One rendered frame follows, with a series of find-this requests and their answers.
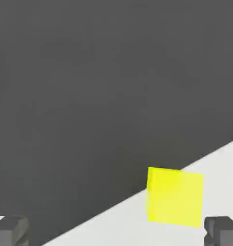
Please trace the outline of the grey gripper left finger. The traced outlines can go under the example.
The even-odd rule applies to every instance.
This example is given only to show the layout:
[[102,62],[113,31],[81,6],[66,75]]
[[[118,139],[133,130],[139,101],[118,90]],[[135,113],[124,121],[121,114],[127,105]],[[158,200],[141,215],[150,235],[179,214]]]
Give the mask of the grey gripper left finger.
[[0,220],[0,246],[29,246],[28,230],[28,218],[5,216]]

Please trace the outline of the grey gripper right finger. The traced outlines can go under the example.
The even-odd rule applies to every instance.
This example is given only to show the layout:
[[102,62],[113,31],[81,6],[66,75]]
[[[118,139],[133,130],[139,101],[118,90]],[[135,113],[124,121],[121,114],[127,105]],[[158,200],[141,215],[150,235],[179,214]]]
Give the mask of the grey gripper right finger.
[[228,216],[206,217],[204,246],[233,246],[233,220]]

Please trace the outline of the large yellow box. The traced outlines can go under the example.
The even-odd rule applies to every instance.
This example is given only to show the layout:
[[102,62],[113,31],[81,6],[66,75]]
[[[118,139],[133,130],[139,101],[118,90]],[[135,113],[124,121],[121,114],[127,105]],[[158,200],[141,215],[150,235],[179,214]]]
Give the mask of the large yellow box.
[[149,221],[201,226],[203,175],[149,167],[146,213]]

